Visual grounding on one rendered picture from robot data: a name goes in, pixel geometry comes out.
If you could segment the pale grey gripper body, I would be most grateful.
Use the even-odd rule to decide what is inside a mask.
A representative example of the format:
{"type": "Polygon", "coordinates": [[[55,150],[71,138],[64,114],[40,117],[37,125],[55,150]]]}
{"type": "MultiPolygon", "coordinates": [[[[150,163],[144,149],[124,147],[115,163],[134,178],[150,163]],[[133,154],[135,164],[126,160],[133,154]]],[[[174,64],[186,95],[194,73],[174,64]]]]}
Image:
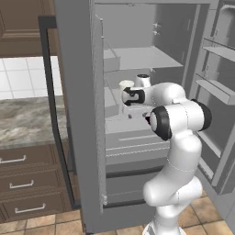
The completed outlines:
{"type": "Polygon", "coordinates": [[[151,112],[150,106],[123,106],[122,107],[123,114],[129,118],[145,118],[151,112]]]}

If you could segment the grey fridge drawer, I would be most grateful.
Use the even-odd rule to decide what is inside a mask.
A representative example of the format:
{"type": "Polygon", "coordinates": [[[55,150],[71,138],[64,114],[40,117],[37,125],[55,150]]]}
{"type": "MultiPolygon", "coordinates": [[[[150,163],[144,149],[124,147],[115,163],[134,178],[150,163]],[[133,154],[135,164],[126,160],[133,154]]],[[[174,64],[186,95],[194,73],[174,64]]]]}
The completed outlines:
{"type": "Polygon", "coordinates": [[[106,121],[107,165],[162,158],[169,148],[144,117],[106,121]]]}

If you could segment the grey fridge shelf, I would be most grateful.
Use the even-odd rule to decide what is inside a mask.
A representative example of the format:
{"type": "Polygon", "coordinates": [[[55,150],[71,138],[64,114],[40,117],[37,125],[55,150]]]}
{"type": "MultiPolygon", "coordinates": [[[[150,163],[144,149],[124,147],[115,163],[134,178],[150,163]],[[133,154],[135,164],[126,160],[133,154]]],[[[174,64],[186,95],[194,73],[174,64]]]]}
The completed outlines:
{"type": "Polygon", "coordinates": [[[104,72],[119,70],[182,67],[175,59],[151,46],[147,48],[109,49],[104,51],[104,72]]]}

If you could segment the grey fridge door, plain outside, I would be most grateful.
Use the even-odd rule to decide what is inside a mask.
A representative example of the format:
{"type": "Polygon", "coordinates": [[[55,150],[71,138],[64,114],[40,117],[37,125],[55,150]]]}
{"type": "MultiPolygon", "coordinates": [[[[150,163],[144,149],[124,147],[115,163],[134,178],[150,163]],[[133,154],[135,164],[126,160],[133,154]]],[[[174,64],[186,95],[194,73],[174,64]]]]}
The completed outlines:
{"type": "Polygon", "coordinates": [[[95,0],[54,0],[82,218],[97,233],[106,193],[102,21],[95,0]]]}

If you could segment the grey freezer drawer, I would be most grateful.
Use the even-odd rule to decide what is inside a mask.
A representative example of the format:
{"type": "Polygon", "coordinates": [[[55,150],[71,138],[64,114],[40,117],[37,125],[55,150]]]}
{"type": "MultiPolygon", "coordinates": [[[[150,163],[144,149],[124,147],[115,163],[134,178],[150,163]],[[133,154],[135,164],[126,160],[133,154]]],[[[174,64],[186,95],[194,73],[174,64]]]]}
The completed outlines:
{"type": "Polygon", "coordinates": [[[135,171],[109,173],[106,177],[106,204],[104,208],[144,204],[143,186],[162,166],[135,171]]]}

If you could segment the grey fridge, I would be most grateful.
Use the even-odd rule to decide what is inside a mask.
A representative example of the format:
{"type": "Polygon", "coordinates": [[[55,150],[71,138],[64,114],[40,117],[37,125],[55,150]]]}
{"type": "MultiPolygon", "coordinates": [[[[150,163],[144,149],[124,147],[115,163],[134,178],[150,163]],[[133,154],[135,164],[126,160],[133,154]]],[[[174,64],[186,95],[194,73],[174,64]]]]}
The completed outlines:
{"type": "MultiPolygon", "coordinates": [[[[122,112],[122,107],[126,105],[121,99],[122,90],[119,87],[121,81],[133,81],[133,87],[175,83],[184,88],[187,99],[194,99],[190,96],[190,90],[195,77],[198,56],[203,38],[211,33],[215,26],[219,1],[95,0],[95,15],[102,21],[103,52],[109,49],[154,46],[182,64],[182,67],[104,72],[105,150],[106,121],[128,119],[122,112]]],[[[72,166],[77,174],[63,72],[62,91],[67,116],[69,140],[67,150],[71,154],[72,166]]],[[[166,158],[167,155],[152,160],[106,164],[106,177],[109,173],[135,171],[157,166],[163,168],[166,158]]],[[[146,202],[133,206],[104,208],[106,200],[105,193],[103,195],[103,216],[99,223],[100,230],[98,232],[137,225],[145,228],[156,213],[156,208],[149,206],[146,202]]]]}

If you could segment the grey fridge door with bins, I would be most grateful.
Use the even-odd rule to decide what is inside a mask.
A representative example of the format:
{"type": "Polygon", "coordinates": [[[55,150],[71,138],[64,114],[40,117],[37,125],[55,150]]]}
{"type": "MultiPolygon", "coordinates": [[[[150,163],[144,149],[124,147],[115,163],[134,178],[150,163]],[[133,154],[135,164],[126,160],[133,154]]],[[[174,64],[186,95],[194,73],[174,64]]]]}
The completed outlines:
{"type": "Polygon", "coordinates": [[[199,131],[200,178],[215,207],[235,233],[235,0],[220,0],[212,32],[203,38],[190,96],[211,111],[199,131]]]}

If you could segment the shallow brown drawer front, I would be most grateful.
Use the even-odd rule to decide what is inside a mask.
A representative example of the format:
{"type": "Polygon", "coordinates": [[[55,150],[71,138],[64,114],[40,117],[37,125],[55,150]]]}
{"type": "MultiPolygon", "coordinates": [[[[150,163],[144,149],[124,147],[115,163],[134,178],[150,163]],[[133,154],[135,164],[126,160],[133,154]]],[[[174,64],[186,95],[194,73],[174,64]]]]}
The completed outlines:
{"type": "Polygon", "coordinates": [[[0,164],[0,168],[54,163],[53,155],[51,154],[49,145],[31,146],[0,151],[0,158],[3,160],[19,159],[22,158],[23,155],[27,155],[27,159],[24,162],[0,164]]]}

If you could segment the medium brown drawer front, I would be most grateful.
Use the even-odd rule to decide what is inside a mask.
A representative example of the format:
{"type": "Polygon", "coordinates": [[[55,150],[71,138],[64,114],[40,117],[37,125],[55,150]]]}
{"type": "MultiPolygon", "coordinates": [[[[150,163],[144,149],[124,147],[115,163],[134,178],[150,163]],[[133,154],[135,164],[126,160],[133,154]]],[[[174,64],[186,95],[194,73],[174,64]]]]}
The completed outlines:
{"type": "Polygon", "coordinates": [[[46,171],[35,171],[26,173],[15,173],[6,176],[0,176],[0,194],[24,192],[33,189],[52,188],[60,185],[60,178],[56,169],[46,171]],[[14,185],[28,184],[34,180],[34,185],[31,187],[9,189],[9,183],[14,185]]]}

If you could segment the deep brown drawer front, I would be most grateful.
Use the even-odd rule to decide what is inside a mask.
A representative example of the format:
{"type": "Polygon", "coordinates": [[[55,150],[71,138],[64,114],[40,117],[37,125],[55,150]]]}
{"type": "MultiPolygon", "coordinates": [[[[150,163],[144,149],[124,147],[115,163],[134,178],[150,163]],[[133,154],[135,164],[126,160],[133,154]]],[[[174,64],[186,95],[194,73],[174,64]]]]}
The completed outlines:
{"type": "Polygon", "coordinates": [[[36,196],[24,196],[14,199],[7,199],[0,202],[0,219],[4,222],[36,218],[57,214],[70,209],[69,199],[63,191],[46,193],[36,196]],[[39,211],[16,214],[15,207],[38,207],[46,203],[46,208],[39,211]]]}

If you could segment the cream round jar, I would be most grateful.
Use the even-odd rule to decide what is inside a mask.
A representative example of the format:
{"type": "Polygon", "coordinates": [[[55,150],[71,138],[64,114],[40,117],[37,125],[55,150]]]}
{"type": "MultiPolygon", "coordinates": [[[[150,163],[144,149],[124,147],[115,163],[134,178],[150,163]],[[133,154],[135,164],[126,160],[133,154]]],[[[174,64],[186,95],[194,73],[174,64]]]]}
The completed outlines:
{"type": "Polygon", "coordinates": [[[133,87],[134,82],[130,80],[123,80],[119,83],[119,87],[121,90],[124,90],[126,87],[133,87]]]}

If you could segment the black tall frame panel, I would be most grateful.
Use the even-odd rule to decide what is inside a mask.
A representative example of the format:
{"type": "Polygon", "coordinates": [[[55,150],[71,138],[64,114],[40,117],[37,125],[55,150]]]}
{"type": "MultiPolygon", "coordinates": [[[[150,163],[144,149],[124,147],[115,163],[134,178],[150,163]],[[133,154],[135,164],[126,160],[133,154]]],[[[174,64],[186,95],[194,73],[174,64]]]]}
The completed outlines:
{"type": "Polygon", "coordinates": [[[50,106],[50,121],[52,126],[52,133],[55,140],[56,149],[59,155],[62,174],[64,178],[64,182],[66,185],[69,201],[71,204],[72,210],[79,209],[81,207],[81,202],[76,200],[73,195],[73,187],[71,184],[69,170],[67,167],[63,147],[62,147],[62,139],[58,127],[58,119],[57,119],[57,110],[56,110],[56,102],[54,95],[54,87],[53,87],[53,78],[52,78],[52,69],[51,69],[51,61],[50,61],[50,44],[49,44],[49,36],[48,30],[56,28],[56,18],[55,16],[39,16],[39,34],[40,34],[40,42],[42,48],[42,56],[44,62],[44,70],[46,76],[46,84],[48,90],[48,99],[50,106]]]}

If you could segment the brown wooden wall cupboard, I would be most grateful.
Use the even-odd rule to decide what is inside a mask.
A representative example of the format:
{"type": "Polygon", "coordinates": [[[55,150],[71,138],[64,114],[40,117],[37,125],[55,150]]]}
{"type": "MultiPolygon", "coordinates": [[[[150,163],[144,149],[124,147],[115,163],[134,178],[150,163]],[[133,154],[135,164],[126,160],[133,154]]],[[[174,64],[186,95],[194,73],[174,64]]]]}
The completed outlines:
{"type": "Polygon", "coordinates": [[[53,0],[0,0],[0,58],[41,56],[38,16],[53,14],[53,0]]]}

